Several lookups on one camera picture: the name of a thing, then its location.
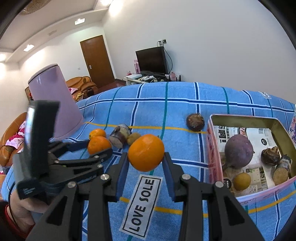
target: hand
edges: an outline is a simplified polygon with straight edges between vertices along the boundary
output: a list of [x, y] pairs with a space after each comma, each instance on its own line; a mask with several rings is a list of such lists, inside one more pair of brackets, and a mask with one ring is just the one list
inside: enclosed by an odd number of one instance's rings
[[[10, 206], [17, 225], [25, 233], [28, 233], [30, 227], [35, 224], [31, 212], [45, 213], [48, 208], [46, 203], [35, 198], [20, 200], [16, 190], [11, 194]], [[9, 208], [7, 208], [7, 213], [13, 221]]]

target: white wall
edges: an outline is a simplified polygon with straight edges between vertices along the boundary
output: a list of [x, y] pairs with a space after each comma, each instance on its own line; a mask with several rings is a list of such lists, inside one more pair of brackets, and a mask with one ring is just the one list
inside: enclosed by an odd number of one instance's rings
[[166, 39], [184, 81], [296, 103], [296, 51], [258, 0], [114, 0], [103, 23], [117, 78], [134, 72], [135, 51]]
[[0, 63], [0, 137], [29, 104], [17, 64]]
[[80, 42], [98, 35], [103, 35], [109, 54], [104, 30], [100, 22], [82, 25], [80, 28], [59, 35], [40, 46], [32, 52], [30, 57], [19, 63], [24, 85], [28, 86], [29, 79], [37, 71], [54, 63], [60, 66], [66, 81], [77, 76], [89, 76]]

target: pink trash can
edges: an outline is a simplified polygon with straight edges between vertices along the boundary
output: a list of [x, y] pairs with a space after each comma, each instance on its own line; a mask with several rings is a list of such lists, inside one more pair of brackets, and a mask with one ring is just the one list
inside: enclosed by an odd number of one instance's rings
[[84, 119], [58, 64], [51, 64], [39, 70], [28, 84], [34, 100], [60, 101], [54, 127], [55, 140], [65, 139], [79, 129]]

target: tangerine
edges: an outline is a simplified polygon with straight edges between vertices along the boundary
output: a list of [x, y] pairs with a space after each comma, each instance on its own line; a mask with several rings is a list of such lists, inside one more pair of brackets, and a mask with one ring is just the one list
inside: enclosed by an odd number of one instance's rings
[[146, 134], [131, 145], [128, 150], [128, 160], [138, 171], [149, 172], [160, 164], [164, 153], [162, 140], [155, 135]]
[[102, 136], [93, 137], [87, 146], [87, 150], [90, 155], [93, 155], [97, 152], [103, 151], [105, 149], [111, 148], [112, 145], [107, 138]]
[[89, 139], [91, 140], [93, 137], [97, 137], [97, 136], [101, 136], [101, 137], [106, 137], [106, 132], [103, 129], [94, 129], [89, 133]]

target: flat screen tv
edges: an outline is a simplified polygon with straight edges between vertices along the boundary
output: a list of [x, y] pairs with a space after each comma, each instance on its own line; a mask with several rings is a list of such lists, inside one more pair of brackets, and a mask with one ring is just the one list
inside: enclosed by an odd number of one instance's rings
[[136, 51], [142, 75], [168, 74], [163, 46]]

